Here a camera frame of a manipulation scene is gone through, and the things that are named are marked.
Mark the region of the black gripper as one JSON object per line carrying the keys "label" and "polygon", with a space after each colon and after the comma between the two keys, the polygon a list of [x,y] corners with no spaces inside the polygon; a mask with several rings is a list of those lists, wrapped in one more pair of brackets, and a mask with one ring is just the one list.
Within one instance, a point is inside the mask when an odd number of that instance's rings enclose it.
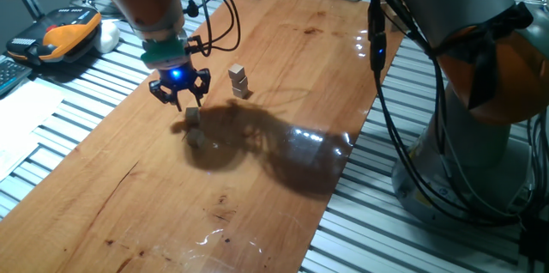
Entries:
{"label": "black gripper", "polygon": [[211,74],[208,68],[196,70],[191,62],[172,66],[167,70],[159,70],[160,79],[151,81],[148,84],[150,93],[163,104],[171,104],[178,111],[181,111],[181,106],[178,101],[178,92],[166,92],[162,89],[162,85],[171,90],[190,89],[195,96],[196,103],[199,107],[202,106],[202,98],[209,92]]}

